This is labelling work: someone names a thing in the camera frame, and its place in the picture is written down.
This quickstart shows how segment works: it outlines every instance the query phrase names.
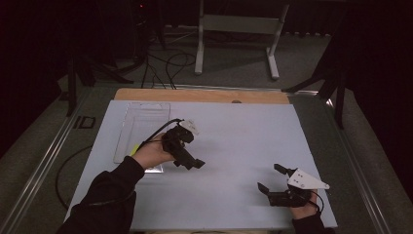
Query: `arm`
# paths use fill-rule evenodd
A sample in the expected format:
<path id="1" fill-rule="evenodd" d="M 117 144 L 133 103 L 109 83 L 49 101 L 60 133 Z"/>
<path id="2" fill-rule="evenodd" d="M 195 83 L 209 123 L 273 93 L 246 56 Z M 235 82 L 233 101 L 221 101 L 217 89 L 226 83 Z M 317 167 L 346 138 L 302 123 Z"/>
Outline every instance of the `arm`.
<path id="1" fill-rule="evenodd" d="M 317 191 L 314 190 L 310 201 L 317 203 Z M 316 206 L 307 203 L 304 207 L 289 208 L 292 213 L 292 225 L 296 234 L 334 234 L 332 228 L 324 228 L 321 212 Z"/>
<path id="2" fill-rule="evenodd" d="M 136 183 L 143 178 L 146 169 L 174 160 L 163 150 L 160 139 L 161 135 L 156 136 L 154 142 L 145 144 L 131 157 L 127 156 L 113 172 L 98 175 L 57 233 L 128 233 Z"/>

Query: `white board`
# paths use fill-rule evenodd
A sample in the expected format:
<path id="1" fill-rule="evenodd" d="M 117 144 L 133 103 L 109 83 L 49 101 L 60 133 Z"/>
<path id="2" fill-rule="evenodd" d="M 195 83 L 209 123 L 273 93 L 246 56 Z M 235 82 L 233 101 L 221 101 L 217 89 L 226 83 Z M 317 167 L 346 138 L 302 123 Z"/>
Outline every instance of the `white board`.
<path id="1" fill-rule="evenodd" d="M 130 102 L 113 100 L 109 104 L 71 206 L 86 195 L 95 176 L 116 168 L 113 155 Z M 145 175 L 135 188 L 131 229 L 253 230 L 292 226 L 289 210 L 270 207 L 257 188 L 257 182 L 261 182 L 271 191 L 287 189 L 287 176 L 274 170 L 276 163 L 319 178 L 292 105 L 170 102 L 170 119 L 174 118 L 195 121 L 200 134 L 186 149 L 206 164 L 187 171 L 170 162 L 163 164 L 162 174 Z M 337 226 L 325 192 L 320 190 L 319 195 L 325 205 L 321 215 L 324 225 Z"/>

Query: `wire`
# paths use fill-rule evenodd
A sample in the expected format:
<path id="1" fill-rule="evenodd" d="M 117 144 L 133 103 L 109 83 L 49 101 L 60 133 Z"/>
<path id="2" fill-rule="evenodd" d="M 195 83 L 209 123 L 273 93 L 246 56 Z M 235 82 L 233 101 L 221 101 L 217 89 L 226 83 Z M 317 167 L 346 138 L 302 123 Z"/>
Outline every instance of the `wire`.
<path id="1" fill-rule="evenodd" d="M 55 178 L 55 192 L 57 195 L 58 200 L 60 201 L 61 205 L 66 209 L 69 210 L 69 206 L 67 206 L 67 204 L 63 201 L 63 199 L 61 198 L 60 192 L 58 191 L 58 179 L 60 177 L 60 173 L 63 170 L 64 166 L 67 164 L 67 162 L 69 162 L 71 159 L 73 159 L 76 155 L 79 155 L 80 153 L 82 153 L 83 151 L 92 148 L 92 145 L 86 146 L 85 148 L 82 148 L 80 150 L 78 150 L 77 152 L 75 152 L 74 154 L 70 155 L 66 160 L 64 160 L 63 164 L 61 164 L 60 168 L 57 171 L 56 174 L 56 178 Z"/>
<path id="2" fill-rule="evenodd" d="M 194 55 L 185 53 L 185 52 L 182 51 L 182 50 L 178 50 L 178 49 L 167 49 L 167 51 L 178 51 L 178 52 L 180 52 L 180 53 L 175 54 L 175 55 L 169 57 L 167 60 L 165 60 L 165 59 L 163 59 L 163 58 L 159 58 L 159 57 L 154 56 L 154 55 L 151 55 L 151 54 L 149 54 L 149 53 L 148 53 L 148 57 L 151 57 L 151 58 L 153 58 L 153 59 L 160 60 L 160 61 L 162 61 L 162 62 L 164 62 L 164 63 L 166 64 L 165 70 L 166 70 L 166 73 L 167 73 L 167 76 L 168 76 L 168 79 L 169 79 L 169 82 L 170 82 L 170 87 L 171 87 L 173 90 L 176 90 L 176 86 L 174 85 L 173 78 L 175 78 L 175 76 L 176 76 L 179 72 L 181 72 L 185 66 L 189 66 L 189 65 L 195 64 L 196 59 L 195 59 L 195 56 L 194 56 Z M 173 60 L 174 58 L 176 58 L 176 57 L 178 57 L 178 56 L 185 56 L 185 62 L 184 62 L 184 63 L 181 63 L 181 64 L 175 63 L 175 62 L 171 62 L 171 60 Z M 152 72 L 154 73 L 154 76 L 152 77 L 152 87 L 155 86 L 155 81 L 154 81 L 154 79 L 155 79 L 155 77 L 156 77 L 156 78 L 161 82 L 161 84 L 164 86 L 164 88 L 166 89 L 167 87 L 166 87 L 165 84 L 162 82 L 161 78 L 158 76 L 155 67 L 154 67 L 153 65 L 149 64 L 149 58 L 147 58 L 146 64 L 147 64 L 147 66 L 149 66 L 149 68 L 151 68 Z M 171 65 L 173 65 L 173 66 L 178 66 L 178 67 L 179 67 L 179 69 L 178 69 L 176 72 L 174 72 L 172 75 L 171 75 L 170 72 L 169 72 L 169 68 L 170 68 Z M 144 74 L 144 77 L 143 77 L 143 80 L 142 80 L 141 88 L 143 87 L 143 83 L 144 83 L 144 81 L 145 81 L 146 70 L 147 70 L 147 68 L 145 69 L 145 74 Z"/>
<path id="3" fill-rule="evenodd" d="M 172 120 L 167 121 L 161 128 L 159 128 L 159 130 L 157 130 L 153 135 L 151 135 L 149 138 L 147 138 L 145 141 L 143 141 L 143 142 L 139 145 L 139 147 L 137 147 L 137 150 L 139 150 L 143 145 L 151 142 L 152 138 L 155 137 L 158 133 L 160 133 L 161 130 L 164 129 L 164 128 L 166 128 L 169 124 L 171 124 L 171 123 L 173 123 L 173 122 L 179 123 L 179 122 L 181 122 L 181 121 L 182 121 L 182 120 L 180 120 L 180 119 L 172 119 Z"/>
<path id="4" fill-rule="evenodd" d="M 76 206 L 72 208 L 71 215 L 73 214 L 73 212 L 76 212 L 77 210 L 82 209 L 82 208 L 96 208 L 96 207 L 103 207 L 107 205 L 123 203 L 129 200 L 129 198 L 133 194 L 134 194 L 134 189 L 132 189 L 131 192 L 129 192 L 126 196 L 118 198 L 118 199 L 113 199 L 113 200 L 108 200 L 108 201 L 103 201 L 103 202 L 88 203 L 88 204 L 83 204 L 83 203 L 77 204 Z"/>
<path id="5" fill-rule="evenodd" d="M 319 209 L 319 205 L 317 205 L 313 202 L 312 202 L 312 204 L 317 206 L 317 208 L 319 209 L 319 212 L 322 213 L 322 211 L 324 210 L 324 201 L 322 200 L 322 198 L 320 197 L 320 195 L 317 192 L 315 192 L 315 191 L 311 191 L 311 192 L 316 194 L 319 197 L 319 199 L 321 200 L 321 210 Z"/>
<path id="6" fill-rule="evenodd" d="M 166 141 L 174 141 L 175 138 L 170 138 L 170 139 L 151 139 L 147 141 L 146 143 L 153 143 L 153 142 L 166 142 Z"/>
<path id="7" fill-rule="evenodd" d="M 224 38 L 217 38 L 216 35 L 224 36 Z M 211 40 L 215 43 L 234 43 L 234 42 L 256 42 L 264 37 L 263 34 L 259 33 L 235 33 L 235 32 L 221 32 L 221 31 L 208 31 L 204 36 L 206 39 Z"/>
<path id="8" fill-rule="evenodd" d="M 119 69 L 115 69 L 115 70 L 112 70 L 112 71 L 116 72 L 118 74 L 130 72 L 130 71 L 133 71 L 134 69 L 139 68 L 144 62 L 145 62 L 145 58 L 144 59 L 134 58 L 132 65 L 122 67 L 122 68 L 119 68 Z"/>
<path id="9" fill-rule="evenodd" d="M 197 33 L 197 32 L 198 32 L 198 30 L 195 30 L 195 31 L 190 32 L 190 33 L 186 33 L 185 35 L 180 36 L 180 37 L 178 37 L 178 38 L 175 38 L 174 40 L 169 41 L 169 42 L 166 42 L 166 43 L 167 43 L 167 44 L 172 44 L 173 42 L 179 41 L 179 40 L 181 40 L 181 39 L 183 39 L 183 38 L 185 38 L 185 37 L 189 37 L 190 35 L 195 34 L 195 33 Z"/>

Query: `metal frame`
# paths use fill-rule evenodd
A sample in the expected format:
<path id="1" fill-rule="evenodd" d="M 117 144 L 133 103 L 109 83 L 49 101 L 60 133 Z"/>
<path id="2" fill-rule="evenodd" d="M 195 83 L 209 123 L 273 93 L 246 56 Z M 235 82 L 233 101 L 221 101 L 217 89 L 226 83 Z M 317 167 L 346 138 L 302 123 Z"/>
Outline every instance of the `metal frame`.
<path id="1" fill-rule="evenodd" d="M 280 75 L 279 70 L 277 69 L 274 52 L 280 40 L 288 7 L 289 5 L 283 5 L 282 13 L 278 19 L 217 16 L 205 15 L 204 0 L 200 0 L 198 51 L 195 62 L 195 74 L 201 75 L 203 73 L 205 30 L 262 33 L 274 35 L 273 44 L 271 47 L 267 48 L 267 59 L 271 70 L 271 78 L 278 80 Z"/>
<path id="2" fill-rule="evenodd" d="M 163 88 L 162 85 L 156 85 L 156 88 Z M 240 89 L 240 88 L 224 88 L 224 87 L 204 87 L 204 86 L 181 86 L 180 88 L 186 89 L 200 89 L 200 90 L 255 90 L 255 91 L 279 91 L 278 89 Z M 85 102 L 86 98 L 88 97 L 89 93 L 91 92 L 92 88 L 85 88 L 85 91 L 82 92 L 80 96 L 80 104 L 74 111 L 74 114 L 70 118 L 66 118 L 63 125 L 61 126 L 59 132 L 56 134 L 54 141 L 52 142 L 49 150 L 43 157 L 41 163 L 38 165 L 34 173 L 31 175 L 30 179 L 22 189 L 14 207 L 12 208 L 11 212 L 7 216 L 6 220 L 3 222 L 0 233 L 15 233 L 19 228 L 19 223 L 23 219 L 27 209 L 29 208 L 31 202 L 33 201 L 34 197 L 37 194 L 40 186 L 43 183 L 44 178 L 46 177 L 47 173 L 49 172 L 50 167 L 52 166 L 58 152 L 60 151 L 61 147 L 63 146 L 67 136 L 72 129 L 72 126 L 75 122 L 76 113 L 79 112 L 82 104 Z M 304 92 L 300 91 L 295 94 L 289 94 L 289 97 L 309 97 L 315 98 L 318 92 Z M 335 123 L 333 117 L 333 104 L 329 99 L 326 102 L 325 111 L 330 116 L 329 125 L 331 126 L 332 130 L 337 133 L 340 140 L 343 143 L 345 150 L 347 151 L 347 161 L 349 163 L 349 168 L 353 177 L 355 179 L 355 183 L 359 190 L 360 196 L 364 201 L 367 211 L 370 214 L 370 217 L 373 221 L 374 227 L 376 228 L 377 233 L 392 233 L 391 228 L 389 227 L 388 223 L 386 222 L 386 218 L 383 216 L 381 208 L 378 204 L 377 198 L 372 191 L 371 187 L 369 186 L 367 179 L 363 173 L 362 168 L 360 167 L 357 157 L 353 152 L 352 148 L 350 147 L 348 138 L 343 130 L 340 130 Z"/>

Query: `table leg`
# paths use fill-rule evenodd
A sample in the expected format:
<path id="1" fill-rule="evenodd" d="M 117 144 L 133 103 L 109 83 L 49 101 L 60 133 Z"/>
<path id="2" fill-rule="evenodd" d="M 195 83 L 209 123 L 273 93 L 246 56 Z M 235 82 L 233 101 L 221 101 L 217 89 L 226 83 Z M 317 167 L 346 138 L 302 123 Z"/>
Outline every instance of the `table leg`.
<path id="1" fill-rule="evenodd" d="M 282 7 L 282 13 L 279 17 L 279 23 L 277 26 L 277 31 L 274 34 L 274 41 L 271 45 L 271 48 L 267 48 L 267 58 L 268 58 L 268 65 L 270 66 L 271 70 L 271 78 L 274 80 L 278 80 L 280 78 L 279 70 L 277 69 L 276 59 L 274 58 L 274 52 L 276 51 L 277 44 L 279 43 L 280 36 L 282 34 L 282 27 L 284 24 L 286 13 L 288 12 L 289 5 L 284 5 Z"/>
<path id="2" fill-rule="evenodd" d="M 198 51 L 195 60 L 195 74 L 203 73 L 204 62 L 204 0 L 200 0 L 200 22 L 198 25 Z"/>

